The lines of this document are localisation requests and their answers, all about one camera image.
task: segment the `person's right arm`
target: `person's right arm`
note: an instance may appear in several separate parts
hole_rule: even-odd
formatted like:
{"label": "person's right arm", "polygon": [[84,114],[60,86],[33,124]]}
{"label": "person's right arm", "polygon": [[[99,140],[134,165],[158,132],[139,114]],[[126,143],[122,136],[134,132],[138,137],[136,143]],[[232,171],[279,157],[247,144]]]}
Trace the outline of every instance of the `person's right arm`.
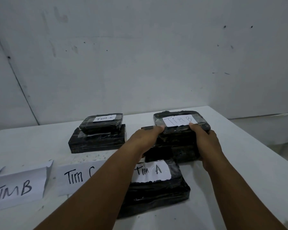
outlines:
{"label": "person's right arm", "polygon": [[214,131],[190,123],[227,230],[286,230],[265,207],[222,152]]}

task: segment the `tabletop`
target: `tabletop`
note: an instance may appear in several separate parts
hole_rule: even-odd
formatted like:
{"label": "tabletop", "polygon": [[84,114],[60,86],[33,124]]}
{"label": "tabletop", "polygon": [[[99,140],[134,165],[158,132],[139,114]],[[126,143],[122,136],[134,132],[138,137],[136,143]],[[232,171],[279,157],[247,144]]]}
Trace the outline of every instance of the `tabletop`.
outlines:
{"label": "tabletop", "polygon": [[[268,209],[281,222],[288,221],[288,162],[209,106],[180,110],[194,110],[204,117],[216,132],[230,163]],[[153,125],[154,113],[157,111],[124,116],[127,139],[141,127]],[[115,152],[71,154],[68,141],[81,122],[0,131],[0,166],[6,166],[3,173],[11,173],[24,165],[54,160],[44,197],[0,210],[0,229],[31,230],[68,198],[57,194],[55,172],[59,165],[104,160]],[[184,163],[180,169],[191,188],[187,201],[117,220],[114,229],[226,229],[202,163]]]}

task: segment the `skin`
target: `skin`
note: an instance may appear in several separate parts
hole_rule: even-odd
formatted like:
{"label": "skin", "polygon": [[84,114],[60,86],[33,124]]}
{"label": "skin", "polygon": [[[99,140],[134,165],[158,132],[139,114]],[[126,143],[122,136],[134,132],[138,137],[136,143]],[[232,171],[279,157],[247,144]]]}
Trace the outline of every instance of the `skin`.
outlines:
{"label": "skin", "polygon": [[[192,123],[190,128],[196,132],[203,166],[211,178],[227,230],[286,229],[226,159],[215,132],[207,134],[198,124]],[[164,127],[155,126],[151,130],[136,131],[84,185],[35,229],[112,229],[136,164],[163,130]]]}

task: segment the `person's left hand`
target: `person's left hand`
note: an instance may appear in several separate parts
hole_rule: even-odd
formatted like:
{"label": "person's left hand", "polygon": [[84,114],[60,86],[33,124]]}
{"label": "person's left hand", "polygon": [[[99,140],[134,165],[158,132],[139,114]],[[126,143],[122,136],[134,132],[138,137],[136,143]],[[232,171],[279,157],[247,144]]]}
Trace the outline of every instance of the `person's left hand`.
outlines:
{"label": "person's left hand", "polygon": [[138,153],[148,151],[156,142],[158,135],[163,132],[164,127],[154,126],[153,129],[137,130],[125,143],[126,146],[134,147]]}

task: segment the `person's right hand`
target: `person's right hand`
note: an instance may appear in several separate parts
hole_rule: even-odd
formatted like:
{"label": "person's right hand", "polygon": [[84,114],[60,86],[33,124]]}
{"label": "person's right hand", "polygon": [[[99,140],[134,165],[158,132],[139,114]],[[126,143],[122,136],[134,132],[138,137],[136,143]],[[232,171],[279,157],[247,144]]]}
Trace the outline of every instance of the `person's right hand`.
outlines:
{"label": "person's right hand", "polygon": [[213,130],[208,133],[205,132],[200,125],[189,123],[192,131],[196,133],[196,143],[203,161],[205,170],[209,170],[214,162],[218,163],[220,160],[226,160],[219,139]]}

